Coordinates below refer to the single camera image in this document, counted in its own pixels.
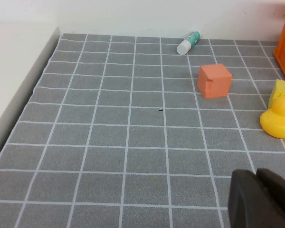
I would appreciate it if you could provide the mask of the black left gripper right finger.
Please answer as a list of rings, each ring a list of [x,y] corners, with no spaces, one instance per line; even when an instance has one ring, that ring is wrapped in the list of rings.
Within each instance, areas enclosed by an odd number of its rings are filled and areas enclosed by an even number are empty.
[[[285,213],[285,179],[270,169],[259,168],[256,176],[278,207]]]

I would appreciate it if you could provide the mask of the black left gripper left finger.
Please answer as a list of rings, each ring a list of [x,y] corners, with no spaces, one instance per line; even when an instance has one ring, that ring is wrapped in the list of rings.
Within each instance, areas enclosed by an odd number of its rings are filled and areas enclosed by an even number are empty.
[[[285,213],[248,170],[232,172],[228,216],[232,228],[285,228]]]

